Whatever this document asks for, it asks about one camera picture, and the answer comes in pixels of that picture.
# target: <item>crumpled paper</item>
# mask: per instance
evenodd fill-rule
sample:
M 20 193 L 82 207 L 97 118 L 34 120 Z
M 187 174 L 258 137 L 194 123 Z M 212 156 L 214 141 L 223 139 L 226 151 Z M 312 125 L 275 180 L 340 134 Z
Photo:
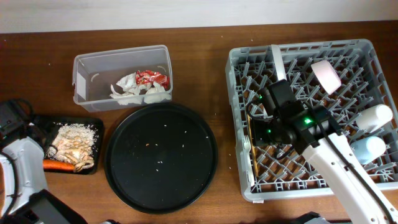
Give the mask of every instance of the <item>crumpled paper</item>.
M 110 94 L 110 97 L 112 98 L 125 98 L 129 96 L 140 96 L 141 90 L 147 90 L 146 95 L 150 95 L 151 93 L 160 93 L 165 91 L 164 87 L 162 87 L 160 84 L 154 82 L 153 86 L 152 84 L 143 84 L 143 85 L 137 85 L 136 83 L 136 73 L 126 75 L 122 79 L 120 79 L 117 83 L 118 86 L 120 86 L 124 93 L 120 94 L 116 92 L 113 88 L 113 85 L 111 85 L 111 91 L 112 94 Z M 144 97 L 135 97 L 131 99 L 125 99 L 125 100 L 118 100 L 118 103 L 120 105 L 128 105 L 129 103 L 135 103 L 135 104 L 142 104 L 142 99 L 144 99 L 144 102 L 147 104 L 150 103 L 157 103 L 160 102 L 164 99 L 171 99 L 171 96 L 169 94 L 159 94 L 156 96 L 145 96 Z
M 150 95 L 152 93 L 161 93 L 164 92 L 165 89 L 163 86 L 161 86 L 159 83 L 154 82 L 154 87 L 150 88 L 145 95 Z M 167 93 L 164 94 L 159 94 L 155 96 L 145 96 L 144 102 L 149 104 L 149 103 L 158 103 L 161 102 L 162 100 L 170 100 L 172 96 L 170 96 Z

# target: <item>white bottle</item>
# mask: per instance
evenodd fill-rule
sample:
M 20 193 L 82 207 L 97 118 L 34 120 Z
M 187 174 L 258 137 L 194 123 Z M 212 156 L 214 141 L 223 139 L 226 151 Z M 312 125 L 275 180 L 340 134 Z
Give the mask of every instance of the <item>white bottle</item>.
M 360 116 L 355 122 L 361 130 L 365 130 L 367 133 L 381 128 L 387 122 L 392 119 L 392 110 L 390 107 L 380 104 L 372 106 L 364 111 L 361 111 Z
M 360 164 L 368 164 L 386 151 L 386 143 L 379 137 L 367 137 L 350 145 Z

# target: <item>carrot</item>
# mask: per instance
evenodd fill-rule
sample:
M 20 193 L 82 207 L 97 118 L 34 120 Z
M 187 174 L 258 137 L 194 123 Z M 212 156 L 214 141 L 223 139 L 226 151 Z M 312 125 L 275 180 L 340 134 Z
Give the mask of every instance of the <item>carrot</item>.
M 74 171 L 75 166 L 66 162 L 53 161 L 50 159 L 43 160 L 44 169 Z

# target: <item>wooden table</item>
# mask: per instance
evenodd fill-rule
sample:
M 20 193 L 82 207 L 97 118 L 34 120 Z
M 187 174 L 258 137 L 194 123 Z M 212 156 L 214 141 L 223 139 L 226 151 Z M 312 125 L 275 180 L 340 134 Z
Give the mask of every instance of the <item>wooden table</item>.
M 0 100 L 25 98 L 37 114 L 100 118 L 106 127 L 105 146 L 119 122 L 138 108 L 89 113 L 76 105 L 72 100 L 73 59 L 90 52 L 164 44 L 169 48 L 174 73 L 173 101 L 204 117 L 216 136 L 219 163 L 207 192 L 175 213 L 137 212 L 113 193 L 101 160 L 94 175 L 46 173 L 51 193 L 89 223 L 109 218 L 121 223 L 273 223 L 310 211 L 328 220 L 346 220 L 346 212 L 333 196 L 263 204 L 242 198 L 224 69 L 228 52 L 235 47 L 361 38 L 374 44 L 398 102 L 398 21 L 0 34 Z M 398 207 L 398 191 L 384 193 Z

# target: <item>utensil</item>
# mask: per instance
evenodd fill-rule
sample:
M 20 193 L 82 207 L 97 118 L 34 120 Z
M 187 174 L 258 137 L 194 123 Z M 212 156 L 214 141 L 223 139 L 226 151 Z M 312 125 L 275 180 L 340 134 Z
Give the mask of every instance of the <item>utensil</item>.
M 248 154 L 247 156 L 247 163 L 250 167 L 250 169 L 248 170 L 248 179 L 250 181 L 250 186 L 254 186 L 254 176 L 253 176 L 253 170 L 251 168 L 251 163 L 250 163 L 250 140 L 249 140 L 249 136 L 245 135 L 244 139 L 243 139 L 243 149 L 244 152 Z
M 248 118 L 249 142 L 250 142 L 250 145 L 251 145 L 251 154 L 253 155 L 253 164 L 254 164 L 253 167 L 254 167 L 255 175 L 256 175 L 256 177 L 258 177 L 259 176 L 259 169 L 257 168 L 256 150 L 254 150 L 254 146 L 253 146 L 253 142 L 252 142 L 252 136 L 251 136 L 251 125 L 250 125 L 251 119 L 250 119 L 250 116 L 248 114 L 246 116 Z

